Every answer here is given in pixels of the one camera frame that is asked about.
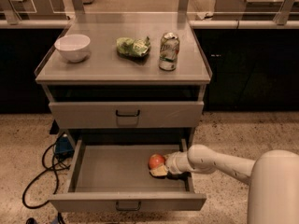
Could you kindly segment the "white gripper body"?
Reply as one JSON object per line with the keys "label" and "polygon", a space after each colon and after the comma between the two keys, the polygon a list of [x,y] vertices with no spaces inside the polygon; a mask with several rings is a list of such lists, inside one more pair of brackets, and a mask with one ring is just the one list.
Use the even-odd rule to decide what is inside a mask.
{"label": "white gripper body", "polygon": [[180,151],[171,153],[169,159],[165,161],[165,166],[172,175],[181,175],[191,170],[187,153]]}

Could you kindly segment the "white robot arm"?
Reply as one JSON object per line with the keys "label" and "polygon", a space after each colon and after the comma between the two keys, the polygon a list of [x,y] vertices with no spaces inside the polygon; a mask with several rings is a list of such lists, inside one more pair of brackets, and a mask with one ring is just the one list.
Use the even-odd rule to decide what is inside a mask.
{"label": "white robot arm", "polygon": [[270,150],[257,160],[216,152],[203,145],[149,157],[156,177],[221,171],[249,186],[247,224],[299,224],[299,155]]}

